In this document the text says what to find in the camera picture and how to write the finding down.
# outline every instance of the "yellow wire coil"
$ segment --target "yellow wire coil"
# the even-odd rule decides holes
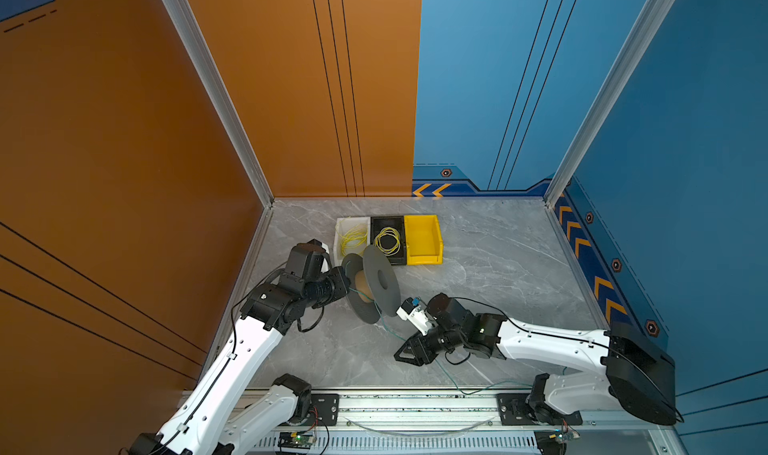
[[[390,249],[385,249],[382,247],[381,239],[384,237],[393,237],[395,239],[395,244]],[[379,234],[376,236],[376,239],[373,241],[374,245],[382,251],[382,253],[389,257],[389,255],[394,255],[400,250],[400,232],[398,230],[393,229],[392,227],[386,227],[383,230],[379,231]]]
[[[347,250],[360,247],[368,242],[368,225],[361,223],[349,229],[344,235],[339,234],[341,240],[341,256],[347,254]]]

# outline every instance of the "yellow arrow marking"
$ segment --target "yellow arrow marking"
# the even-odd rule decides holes
[[[560,207],[560,224],[563,224],[563,212],[564,211],[573,211],[573,210],[571,209],[571,207],[566,207],[565,205]]]
[[[576,246],[574,247],[574,251],[576,252],[576,258],[578,258],[578,248],[581,247],[581,245],[587,245],[588,247],[592,246],[589,240],[580,239],[579,237],[576,237]]]
[[[423,197],[424,195],[422,195],[422,190],[424,188],[427,188],[429,185],[431,185],[431,183],[423,184],[421,187],[418,188],[418,190],[414,191],[413,194],[416,195],[417,197]]]
[[[595,277],[594,278],[594,297],[597,298],[598,300],[600,300],[600,295],[598,294],[598,292],[600,291],[601,285],[604,287],[608,287],[611,290],[614,289],[614,286],[608,280],[605,280],[604,278],[600,278],[600,277]]]
[[[444,184],[442,187],[438,188],[436,191],[433,191],[433,192],[432,192],[432,194],[433,194],[433,195],[435,195],[436,197],[442,197],[442,195],[440,194],[440,192],[441,192],[441,191],[443,191],[443,190],[445,190],[445,189],[446,189],[447,187],[449,187],[449,186],[451,186],[451,184],[450,184],[450,183],[446,183],[446,184]]]
[[[627,314],[627,311],[624,309],[624,307],[622,307],[621,305],[619,305],[615,301],[606,300],[605,301],[605,320],[608,321],[608,323],[610,323],[610,309],[611,308],[614,308],[615,310],[619,310],[624,315]]]
[[[568,226],[568,230],[565,233],[565,238],[568,239],[568,241],[571,241],[571,229],[580,229],[581,225],[575,221],[569,221],[566,226]]]

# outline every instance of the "gray marble tabletop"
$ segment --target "gray marble tabletop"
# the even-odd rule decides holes
[[[249,289],[286,260],[299,242],[333,244],[336,219],[380,214],[436,214],[445,244],[442,265],[395,267],[405,297],[428,301],[443,292],[501,308],[511,317],[538,325],[573,329],[597,327],[547,219],[542,200],[523,198],[348,198],[277,200]],[[462,301],[475,313],[489,308]],[[303,317],[310,326],[320,311]],[[385,319],[391,332],[407,338],[416,329],[398,317]],[[250,387],[268,387],[291,373],[314,387],[482,387],[533,382],[538,373],[562,373],[563,367],[537,361],[482,360],[424,367],[395,362],[402,344],[379,321],[368,325],[346,300],[326,307],[320,324],[300,334],[292,327],[256,372]],[[458,349],[449,357],[460,361]]]

